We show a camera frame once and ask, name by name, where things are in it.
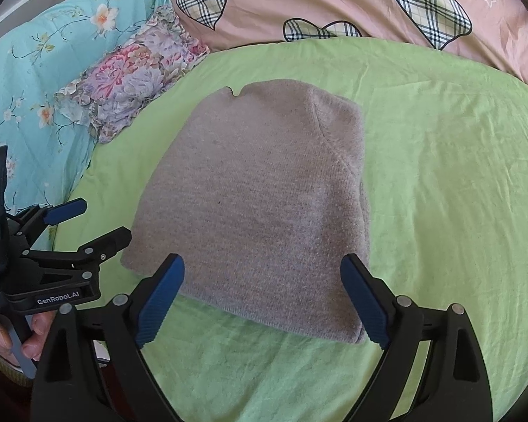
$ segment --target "gray fabric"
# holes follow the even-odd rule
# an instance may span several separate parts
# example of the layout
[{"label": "gray fabric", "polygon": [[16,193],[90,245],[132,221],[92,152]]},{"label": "gray fabric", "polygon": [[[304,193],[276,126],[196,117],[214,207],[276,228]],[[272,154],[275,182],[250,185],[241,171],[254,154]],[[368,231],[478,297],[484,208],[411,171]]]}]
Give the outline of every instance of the gray fabric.
[{"label": "gray fabric", "polygon": [[203,100],[139,202],[122,263],[151,274],[170,252],[183,295],[265,325],[357,342],[363,328],[340,278],[367,263],[358,106],[274,80]]}]

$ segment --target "flower print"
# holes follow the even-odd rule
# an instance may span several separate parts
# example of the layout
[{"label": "flower print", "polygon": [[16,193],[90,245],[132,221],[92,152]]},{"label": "flower print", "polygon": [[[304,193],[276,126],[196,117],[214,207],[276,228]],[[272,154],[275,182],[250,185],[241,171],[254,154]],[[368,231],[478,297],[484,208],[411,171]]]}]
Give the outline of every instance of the flower print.
[{"label": "flower print", "polygon": [[182,70],[187,66],[187,62],[181,52],[175,52],[170,56],[165,56],[160,64],[162,68],[168,71],[175,69]]},{"label": "flower print", "polygon": [[121,78],[125,74],[125,63],[131,52],[139,49],[138,45],[130,45],[109,55],[91,73],[94,85],[90,90],[90,97],[93,100],[105,100],[110,97],[113,89],[121,85]]},{"label": "flower print", "polygon": [[106,125],[102,125],[100,134],[98,135],[98,142],[108,143],[114,139],[121,130],[115,126],[112,122],[108,122]]},{"label": "flower print", "polygon": [[41,106],[41,108],[37,111],[37,115],[39,116],[39,128],[43,128],[45,125],[51,125],[53,123],[53,114],[55,113],[54,109],[49,106]]},{"label": "flower print", "polygon": [[146,63],[147,68],[159,68],[160,61],[162,60],[162,56],[159,53],[152,54],[148,59]]},{"label": "flower print", "polygon": [[74,94],[72,97],[72,99],[78,103],[78,106],[88,106],[91,103],[90,95],[83,92]]},{"label": "flower print", "polygon": [[193,63],[196,57],[197,56],[194,53],[188,52],[184,57],[184,60],[186,61],[186,63]]},{"label": "flower print", "polygon": [[76,87],[78,86],[79,80],[75,79],[71,81],[66,87],[63,87],[59,90],[59,93],[65,94],[65,95],[71,95],[74,92],[76,92]]},{"label": "flower print", "polygon": [[150,64],[158,65],[157,58],[152,58],[151,50],[147,46],[134,45],[135,49],[129,51],[127,61],[125,62],[124,71],[126,74],[133,73],[139,68]]},{"label": "flower print", "polygon": [[143,67],[135,74],[123,78],[123,91],[127,97],[153,97],[161,90],[163,80],[163,73],[158,68]]},{"label": "flower print", "polygon": [[194,40],[193,43],[190,43],[188,50],[195,56],[209,54],[209,48],[198,40]]},{"label": "flower print", "polygon": [[12,179],[14,177],[15,171],[15,160],[13,158],[8,158],[6,160],[6,177]]},{"label": "flower print", "polygon": [[100,35],[115,28],[115,18],[119,13],[118,8],[108,8],[104,3],[98,6],[96,14],[90,17],[90,22],[96,25]]},{"label": "flower print", "polygon": [[163,57],[171,55],[180,46],[176,40],[168,36],[167,30],[161,26],[151,27],[141,36],[141,43],[153,52],[160,53]]}]

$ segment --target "pink floral pillow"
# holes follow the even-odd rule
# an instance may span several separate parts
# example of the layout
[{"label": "pink floral pillow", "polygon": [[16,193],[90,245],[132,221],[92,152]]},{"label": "pink floral pillow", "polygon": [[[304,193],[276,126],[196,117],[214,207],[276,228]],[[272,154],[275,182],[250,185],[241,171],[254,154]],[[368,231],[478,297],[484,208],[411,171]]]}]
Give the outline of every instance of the pink floral pillow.
[{"label": "pink floral pillow", "polygon": [[123,46],[57,92],[55,106],[89,126],[100,143],[110,142],[208,53],[180,25],[172,6],[161,6]]}]

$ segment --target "floral pillow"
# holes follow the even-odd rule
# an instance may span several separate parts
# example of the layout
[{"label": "floral pillow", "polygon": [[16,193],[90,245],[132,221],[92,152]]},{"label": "floral pillow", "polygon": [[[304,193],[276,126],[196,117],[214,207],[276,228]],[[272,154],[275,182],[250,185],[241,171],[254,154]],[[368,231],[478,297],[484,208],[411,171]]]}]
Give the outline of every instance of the floral pillow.
[{"label": "floral pillow", "polygon": [[[10,214],[66,201],[90,163],[88,128],[54,107],[55,93],[111,52],[169,0],[65,0],[0,39],[0,143],[8,145]],[[34,249],[49,250],[55,227]]]},{"label": "floral pillow", "polygon": [[[106,7],[92,22],[105,27],[113,18]],[[110,142],[208,53],[180,25],[172,5],[160,6],[123,46],[61,89],[56,108],[72,122],[89,126],[100,143]]]}]

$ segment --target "heart pattern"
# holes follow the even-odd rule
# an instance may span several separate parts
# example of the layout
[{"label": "heart pattern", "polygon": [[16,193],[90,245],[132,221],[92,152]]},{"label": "heart pattern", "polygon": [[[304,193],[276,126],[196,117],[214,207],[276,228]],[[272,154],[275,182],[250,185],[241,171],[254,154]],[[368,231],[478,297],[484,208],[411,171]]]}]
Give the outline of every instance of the heart pattern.
[{"label": "heart pattern", "polygon": [[226,4],[227,0],[176,0],[185,15],[212,30],[221,19]]},{"label": "heart pattern", "polygon": [[346,20],[331,22],[322,28],[305,19],[288,19],[284,22],[284,38],[287,42],[305,38],[328,39],[336,36],[362,36],[355,25]]},{"label": "heart pattern", "polygon": [[457,0],[397,0],[434,49],[442,50],[460,36],[473,31],[473,24]]}]

